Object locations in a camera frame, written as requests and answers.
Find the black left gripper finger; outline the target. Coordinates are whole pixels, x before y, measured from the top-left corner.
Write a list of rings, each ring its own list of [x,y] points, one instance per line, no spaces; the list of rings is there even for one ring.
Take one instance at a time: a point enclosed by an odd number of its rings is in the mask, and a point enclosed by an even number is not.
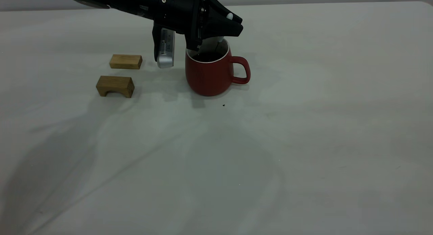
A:
[[[227,9],[218,0],[204,0],[208,5],[210,14],[216,18],[231,18],[232,21],[242,24],[243,19],[237,16],[234,12]]]
[[[198,51],[204,48],[205,39],[216,38],[216,37],[238,37],[244,27],[237,22],[223,22],[223,23],[198,23],[198,30],[202,44],[198,47]]]

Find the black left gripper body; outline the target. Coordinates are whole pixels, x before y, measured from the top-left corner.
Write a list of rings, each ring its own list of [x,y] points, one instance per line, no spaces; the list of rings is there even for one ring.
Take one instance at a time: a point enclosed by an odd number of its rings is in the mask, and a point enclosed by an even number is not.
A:
[[[153,16],[154,51],[158,52],[163,28],[183,34],[186,48],[198,51],[202,44],[199,34],[201,0],[150,0],[149,12]]]

